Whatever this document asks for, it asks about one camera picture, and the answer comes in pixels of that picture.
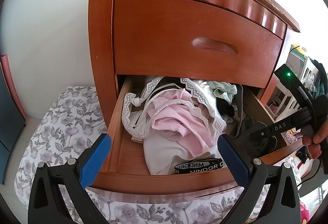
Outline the right hand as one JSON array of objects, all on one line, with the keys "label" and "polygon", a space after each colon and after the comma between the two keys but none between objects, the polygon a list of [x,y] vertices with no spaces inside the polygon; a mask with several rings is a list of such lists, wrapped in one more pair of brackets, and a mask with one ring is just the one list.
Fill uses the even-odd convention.
[{"label": "right hand", "polygon": [[327,137],[327,135],[328,135],[327,120],[322,124],[321,128],[319,128],[318,132],[313,138],[303,135],[302,143],[303,145],[307,146],[308,152],[312,159],[317,159],[321,155],[320,143]]}]

